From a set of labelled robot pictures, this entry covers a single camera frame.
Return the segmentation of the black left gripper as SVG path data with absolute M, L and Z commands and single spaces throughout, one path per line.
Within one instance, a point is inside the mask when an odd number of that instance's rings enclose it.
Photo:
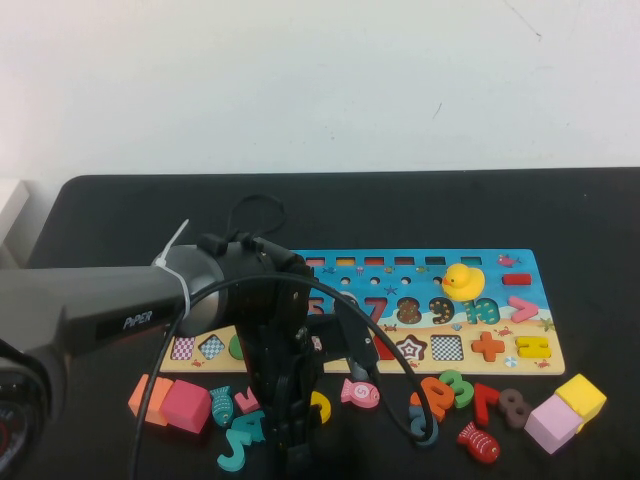
M 308 322 L 246 323 L 238 327 L 251 389 L 266 418 L 277 449 L 287 450 L 287 476 L 308 473 L 321 460 L 315 442 L 295 445 L 296 420 L 319 420 L 311 403 L 318 378 Z

